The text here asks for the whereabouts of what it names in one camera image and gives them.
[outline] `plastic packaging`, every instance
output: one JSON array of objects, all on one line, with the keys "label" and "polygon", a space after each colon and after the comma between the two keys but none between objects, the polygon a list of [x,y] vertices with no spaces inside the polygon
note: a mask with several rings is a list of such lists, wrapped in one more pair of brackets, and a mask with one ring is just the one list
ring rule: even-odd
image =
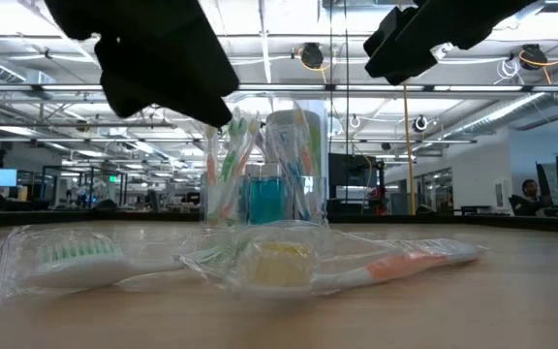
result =
[{"label": "plastic packaging", "polygon": [[242,213],[238,193],[242,192],[242,173],[260,131],[259,116],[249,117],[239,109],[233,111],[233,120],[228,124],[227,152],[219,168],[219,130],[206,126],[206,223],[212,227],[230,226],[239,223]]},{"label": "plastic packaging", "polygon": [[261,298],[302,298],[476,260],[481,249],[451,239],[371,240],[305,222],[191,237],[182,261],[213,284]]},{"label": "plastic packaging", "polygon": [[480,247],[451,239],[372,240],[299,221],[200,229],[162,240],[130,232],[14,229],[0,250],[0,304],[185,266],[239,295],[298,299],[469,262],[481,254]]},{"label": "plastic packaging", "polygon": [[88,230],[15,228],[0,249],[0,303],[22,295],[66,294],[180,270],[184,265],[173,256],[175,247],[175,242],[109,238]]},{"label": "plastic packaging", "polygon": [[[323,223],[326,182],[320,170],[320,117],[302,109],[276,111],[266,118],[265,130],[268,158],[281,164],[290,193],[287,207],[293,209],[286,219]],[[310,183],[324,185],[311,190]]]}]

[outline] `white toothbrush head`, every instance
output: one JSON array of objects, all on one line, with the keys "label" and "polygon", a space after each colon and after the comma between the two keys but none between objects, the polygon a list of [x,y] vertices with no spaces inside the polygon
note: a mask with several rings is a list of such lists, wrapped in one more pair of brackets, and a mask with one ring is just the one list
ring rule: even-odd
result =
[{"label": "white toothbrush head", "polygon": [[37,287],[80,289],[111,285],[131,275],[130,263],[110,238],[60,240],[38,249],[28,281]]}]

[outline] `wall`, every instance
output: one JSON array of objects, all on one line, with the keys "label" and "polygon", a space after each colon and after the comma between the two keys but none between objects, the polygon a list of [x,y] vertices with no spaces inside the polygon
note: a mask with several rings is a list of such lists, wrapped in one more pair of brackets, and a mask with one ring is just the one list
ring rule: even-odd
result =
[{"label": "wall", "polygon": [[[414,176],[451,168],[456,208],[494,206],[496,182],[506,182],[506,196],[522,195],[522,181],[537,180],[536,163],[555,163],[558,121],[530,131],[502,128],[493,136],[476,139],[476,144],[450,146],[441,158],[418,158],[418,163],[413,166]],[[406,178],[408,166],[385,173],[386,182]]]},{"label": "wall", "polygon": [[[495,206],[495,182],[511,182],[508,131],[492,136],[476,137],[476,144],[453,144],[440,158],[418,158],[413,175],[451,168],[453,175],[453,204],[461,206]],[[385,172],[385,182],[408,178],[408,166]]]},{"label": "wall", "polygon": [[510,131],[513,194],[522,194],[522,181],[537,180],[536,163],[554,164],[558,155],[558,121],[530,131]]}]

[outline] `table surface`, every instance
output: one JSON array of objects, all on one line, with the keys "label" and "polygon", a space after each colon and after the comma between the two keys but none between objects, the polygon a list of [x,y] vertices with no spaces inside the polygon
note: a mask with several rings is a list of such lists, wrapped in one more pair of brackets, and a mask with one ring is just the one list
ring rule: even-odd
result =
[{"label": "table surface", "polygon": [[[57,227],[184,236],[197,224]],[[0,348],[558,348],[558,233],[337,225],[376,238],[456,238],[481,261],[299,302],[237,299],[190,271],[0,309]],[[10,229],[0,228],[0,245]]]}]

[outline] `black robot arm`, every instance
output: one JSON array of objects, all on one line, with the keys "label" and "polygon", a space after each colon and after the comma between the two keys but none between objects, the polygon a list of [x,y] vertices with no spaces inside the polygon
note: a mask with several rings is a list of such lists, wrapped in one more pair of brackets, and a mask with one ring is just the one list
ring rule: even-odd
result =
[{"label": "black robot arm", "polygon": [[416,7],[395,7],[363,44],[372,78],[402,83],[433,67],[431,49],[451,43],[469,49],[487,38],[501,20],[537,0],[415,0]]},{"label": "black robot arm", "polygon": [[221,97],[238,77],[198,0],[45,2],[67,36],[101,35],[101,85],[118,116],[157,104],[215,127],[232,119]]}]

